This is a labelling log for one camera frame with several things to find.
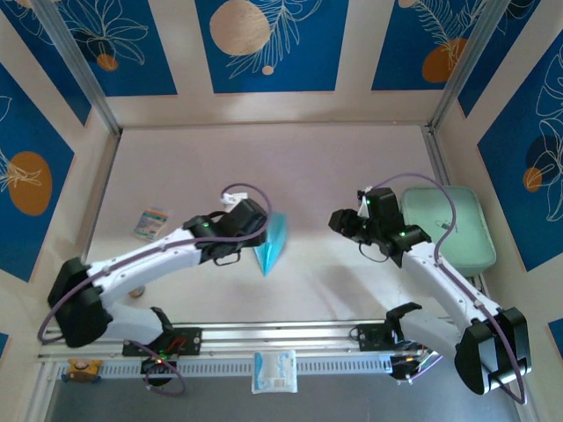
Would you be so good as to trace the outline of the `small printed sachet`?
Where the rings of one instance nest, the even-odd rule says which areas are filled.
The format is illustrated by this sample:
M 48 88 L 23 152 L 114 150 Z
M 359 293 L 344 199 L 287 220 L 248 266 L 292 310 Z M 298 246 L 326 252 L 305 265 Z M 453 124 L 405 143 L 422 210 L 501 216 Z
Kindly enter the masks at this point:
M 155 206 L 145 208 L 133 229 L 133 235 L 147 242 L 154 241 L 168 222 L 171 212 Z

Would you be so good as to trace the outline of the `black controller board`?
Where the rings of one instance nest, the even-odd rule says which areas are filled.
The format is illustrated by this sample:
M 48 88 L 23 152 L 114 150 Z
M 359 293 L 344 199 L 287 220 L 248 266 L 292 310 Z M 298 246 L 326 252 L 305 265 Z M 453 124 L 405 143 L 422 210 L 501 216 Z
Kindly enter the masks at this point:
M 165 355 L 159 357 L 151 356 L 141 363 L 141 375 L 147 390 L 161 389 L 173 376 L 177 376 L 176 362 L 168 362 Z
M 393 377 L 397 383 L 406 382 L 412 384 L 434 367 L 441 359 L 442 356 L 440 354 L 429 351 L 413 356 L 392 357 L 391 377 Z

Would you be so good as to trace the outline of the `aluminium frame post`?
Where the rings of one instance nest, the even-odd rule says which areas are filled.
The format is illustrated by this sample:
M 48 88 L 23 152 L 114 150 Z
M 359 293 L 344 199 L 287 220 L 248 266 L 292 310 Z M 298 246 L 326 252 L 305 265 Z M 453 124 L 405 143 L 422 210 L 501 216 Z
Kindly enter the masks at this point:
M 122 128 L 106 101 L 106 95 L 54 3 L 51 0 L 30 0 L 30 4 L 91 106 L 109 131 L 120 137 Z
M 428 131 L 435 135 L 449 109 L 457 100 L 469 76 L 483 54 L 489 40 L 502 19 L 511 0 L 486 0 L 483 13 L 474 26 L 464 50 L 452 70 L 450 79 L 442 90 L 442 96 L 428 121 Z

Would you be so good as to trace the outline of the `white tissue pack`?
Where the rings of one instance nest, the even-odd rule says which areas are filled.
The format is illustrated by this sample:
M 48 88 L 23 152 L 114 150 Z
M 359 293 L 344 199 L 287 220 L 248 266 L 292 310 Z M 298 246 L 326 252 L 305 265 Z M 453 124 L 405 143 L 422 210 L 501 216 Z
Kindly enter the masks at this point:
M 252 393 L 297 393 L 296 352 L 256 352 L 253 355 Z

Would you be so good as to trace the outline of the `aluminium mounting rail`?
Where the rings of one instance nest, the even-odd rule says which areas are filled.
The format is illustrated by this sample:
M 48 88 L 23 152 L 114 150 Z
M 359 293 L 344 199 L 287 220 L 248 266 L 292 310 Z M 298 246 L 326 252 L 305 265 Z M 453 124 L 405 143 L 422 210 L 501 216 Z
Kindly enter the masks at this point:
M 202 341 L 196 356 L 211 358 L 246 357 L 257 351 L 292 349 L 300 355 L 337 355 L 361 352 L 356 326 L 386 323 L 383 320 L 349 320 L 291 323 L 178 324 L 175 328 L 200 327 Z M 463 332 L 449 319 L 438 318 L 424 310 L 415 310 L 400 319 L 403 339 L 391 329 L 396 342 L 392 351 L 365 353 L 405 353 L 426 349 L 453 357 Z

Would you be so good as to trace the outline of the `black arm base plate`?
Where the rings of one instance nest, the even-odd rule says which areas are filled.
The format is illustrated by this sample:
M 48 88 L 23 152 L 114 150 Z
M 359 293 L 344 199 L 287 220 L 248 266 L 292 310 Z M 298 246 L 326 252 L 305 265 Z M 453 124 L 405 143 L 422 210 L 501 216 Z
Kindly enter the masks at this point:
M 362 352 L 392 351 L 396 348 L 391 327 L 387 323 L 358 324 L 356 330 Z
M 122 347 L 121 354 L 125 357 L 142 357 L 150 356 L 150 353 L 144 350 L 151 350 L 159 356 L 166 359 L 171 356 L 196 356 L 200 353 L 202 328 L 172 328 L 164 331 L 158 337 L 147 344 L 136 346 L 131 340 Z

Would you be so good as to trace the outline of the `light blue paper sheet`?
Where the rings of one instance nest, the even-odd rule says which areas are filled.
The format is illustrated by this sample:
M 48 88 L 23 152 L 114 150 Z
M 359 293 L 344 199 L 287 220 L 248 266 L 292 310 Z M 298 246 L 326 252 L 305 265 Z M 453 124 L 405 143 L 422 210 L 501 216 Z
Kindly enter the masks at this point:
M 267 235 L 266 241 L 255 247 L 254 253 L 262 274 L 268 276 L 287 241 L 287 216 L 283 213 L 274 212 L 265 234 Z

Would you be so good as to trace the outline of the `aluminium side rail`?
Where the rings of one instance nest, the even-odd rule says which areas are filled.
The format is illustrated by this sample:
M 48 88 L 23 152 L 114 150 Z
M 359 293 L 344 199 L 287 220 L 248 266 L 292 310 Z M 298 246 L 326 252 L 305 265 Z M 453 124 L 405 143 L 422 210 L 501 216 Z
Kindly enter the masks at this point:
M 457 251 L 461 251 L 461 233 L 468 233 L 468 230 L 465 228 L 466 225 L 458 221 L 459 215 L 453 199 L 453 195 L 462 192 L 462 189 L 448 185 L 450 179 L 446 170 L 445 158 L 442 156 L 436 135 L 428 127 L 424 129 L 424 138 L 427 145 L 428 156 L 433 165 L 433 172 L 437 177 L 437 180 L 431 179 L 430 182 L 434 184 L 437 191 L 442 194 L 445 204 L 450 210 L 450 217 L 444 220 L 448 223 L 447 226 L 443 226 L 445 232 L 435 242 L 435 248 L 431 255 L 433 265 L 437 268 L 439 275 L 445 279 L 446 285 L 452 287 L 461 295 L 462 301 L 468 301 L 475 309 L 479 306 L 488 306 L 489 299 L 486 297 L 486 294 L 474 287 L 471 284 L 472 279 L 467 280 L 463 274 L 449 263 L 445 255 L 441 252 L 441 248 L 451 236 L 456 237 L 458 240 L 457 244 L 459 245 Z
M 108 137 L 100 158 L 96 162 L 96 172 L 91 176 L 90 184 L 84 189 L 84 193 L 87 193 L 88 196 L 85 202 L 84 212 L 82 213 L 82 221 L 77 235 L 76 246 L 78 257 L 80 257 L 82 261 L 86 260 L 91 247 L 99 212 L 120 141 L 121 135 L 111 135 Z

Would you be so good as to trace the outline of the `mint green zipper pouch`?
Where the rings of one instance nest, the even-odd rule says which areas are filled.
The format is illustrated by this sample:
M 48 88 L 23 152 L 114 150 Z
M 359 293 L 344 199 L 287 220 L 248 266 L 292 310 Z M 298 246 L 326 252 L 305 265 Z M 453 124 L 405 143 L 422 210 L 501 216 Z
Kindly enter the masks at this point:
M 469 188 L 412 187 L 400 200 L 408 225 L 420 226 L 433 242 L 453 229 L 440 253 L 464 277 L 483 273 L 496 261 L 496 250 L 478 197 Z

